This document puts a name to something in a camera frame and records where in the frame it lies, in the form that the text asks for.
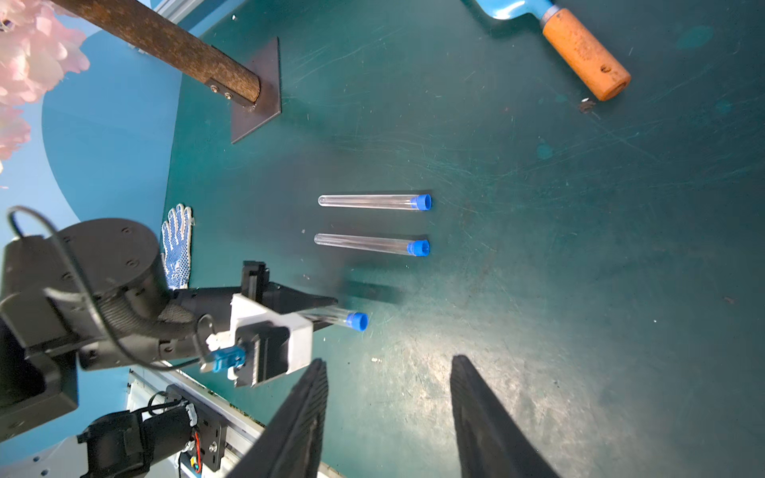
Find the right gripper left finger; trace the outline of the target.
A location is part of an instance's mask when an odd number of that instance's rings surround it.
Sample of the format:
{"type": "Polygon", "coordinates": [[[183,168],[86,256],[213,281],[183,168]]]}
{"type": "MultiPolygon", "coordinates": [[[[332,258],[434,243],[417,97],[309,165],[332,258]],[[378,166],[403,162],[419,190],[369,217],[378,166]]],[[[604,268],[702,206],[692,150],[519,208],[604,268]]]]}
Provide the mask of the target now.
{"type": "Polygon", "coordinates": [[[316,358],[228,475],[316,477],[321,464],[328,396],[327,365],[316,358]]]}

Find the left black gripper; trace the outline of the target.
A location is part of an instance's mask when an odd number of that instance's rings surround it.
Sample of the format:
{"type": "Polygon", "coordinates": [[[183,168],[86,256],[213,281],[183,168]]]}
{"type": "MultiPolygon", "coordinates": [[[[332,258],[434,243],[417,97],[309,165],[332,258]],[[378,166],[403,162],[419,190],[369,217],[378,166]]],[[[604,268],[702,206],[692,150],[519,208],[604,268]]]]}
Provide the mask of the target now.
{"type": "MultiPolygon", "coordinates": [[[[163,280],[137,280],[119,285],[107,280],[94,299],[115,340],[101,335],[78,352],[85,370],[149,364],[166,360],[196,362],[207,354],[207,338],[227,332],[231,300],[240,287],[171,290],[163,280]]],[[[338,305],[333,297],[304,293],[270,282],[262,305],[280,315],[338,305]]]]}

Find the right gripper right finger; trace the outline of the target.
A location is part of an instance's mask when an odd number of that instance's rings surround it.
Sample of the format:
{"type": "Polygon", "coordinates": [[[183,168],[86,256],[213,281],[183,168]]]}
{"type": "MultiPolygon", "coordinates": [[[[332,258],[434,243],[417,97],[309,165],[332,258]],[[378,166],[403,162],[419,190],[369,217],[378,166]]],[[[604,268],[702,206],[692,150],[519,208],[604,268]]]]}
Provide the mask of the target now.
{"type": "Polygon", "coordinates": [[[466,356],[452,359],[450,375],[463,477],[556,477],[466,356]]]}

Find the clear test tube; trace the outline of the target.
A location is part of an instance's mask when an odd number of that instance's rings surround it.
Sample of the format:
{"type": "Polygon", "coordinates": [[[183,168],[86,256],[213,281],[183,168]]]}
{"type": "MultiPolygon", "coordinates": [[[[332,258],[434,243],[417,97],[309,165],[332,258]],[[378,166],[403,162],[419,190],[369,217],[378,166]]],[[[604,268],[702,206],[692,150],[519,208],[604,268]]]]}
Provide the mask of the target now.
{"type": "Polygon", "coordinates": [[[321,195],[317,202],[322,207],[418,211],[410,207],[410,199],[416,195],[419,194],[321,195]]]}
{"type": "Polygon", "coordinates": [[[352,312],[357,311],[346,310],[338,307],[326,307],[302,311],[300,312],[300,315],[315,324],[326,324],[348,328],[345,321],[348,314],[352,312]]]}
{"type": "Polygon", "coordinates": [[[314,236],[314,242],[320,246],[404,256],[412,256],[406,253],[406,245],[412,241],[415,240],[327,233],[314,236]]]}

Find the blue stopper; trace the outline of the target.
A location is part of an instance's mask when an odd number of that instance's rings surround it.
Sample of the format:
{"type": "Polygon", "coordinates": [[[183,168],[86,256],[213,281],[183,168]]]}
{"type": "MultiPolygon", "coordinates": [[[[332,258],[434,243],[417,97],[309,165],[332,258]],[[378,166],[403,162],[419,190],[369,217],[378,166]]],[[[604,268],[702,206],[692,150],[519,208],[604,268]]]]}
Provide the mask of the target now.
{"type": "Polygon", "coordinates": [[[430,241],[416,240],[406,245],[406,253],[414,257],[428,257],[430,254],[430,241]]]}
{"type": "Polygon", "coordinates": [[[432,197],[429,194],[420,194],[410,199],[410,207],[418,211],[429,211],[432,209],[432,197]]]}
{"type": "Polygon", "coordinates": [[[369,325],[369,316],[365,313],[352,312],[346,318],[346,326],[357,332],[364,332],[369,325]]]}

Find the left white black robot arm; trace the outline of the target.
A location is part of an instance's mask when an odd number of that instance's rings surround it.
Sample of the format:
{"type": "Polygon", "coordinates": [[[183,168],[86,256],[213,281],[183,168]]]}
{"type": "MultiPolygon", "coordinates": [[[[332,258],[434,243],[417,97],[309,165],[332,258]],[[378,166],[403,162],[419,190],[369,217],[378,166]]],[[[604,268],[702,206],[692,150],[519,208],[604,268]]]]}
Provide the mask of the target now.
{"type": "Polygon", "coordinates": [[[1,436],[74,411],[82,370],[194,366],[216,334],[260,350],[239,386],[290,374],[311,358],[315,325],[301,326],[302,314],[334,304],[272,282],[253,261],[238,286],[173,290],[155,233],[129,219],[18,236],[2,268],[1,436]]]}

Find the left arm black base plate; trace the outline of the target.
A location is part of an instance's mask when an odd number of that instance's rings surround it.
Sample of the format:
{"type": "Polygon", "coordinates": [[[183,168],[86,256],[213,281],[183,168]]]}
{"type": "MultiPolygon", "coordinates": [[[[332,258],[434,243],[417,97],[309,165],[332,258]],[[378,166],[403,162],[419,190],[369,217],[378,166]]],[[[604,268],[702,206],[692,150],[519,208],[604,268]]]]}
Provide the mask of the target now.
{"type": "Polygon", "coordinates": [[[223,416],[211,404],[180,386],[169,386],[165,391],[171,400],[180,398],[193,407],[192,432],[197,430],[200,435],[204,465],[202,477],[212,477],[221,470],[226,451],[227,424],[223,416]]]}

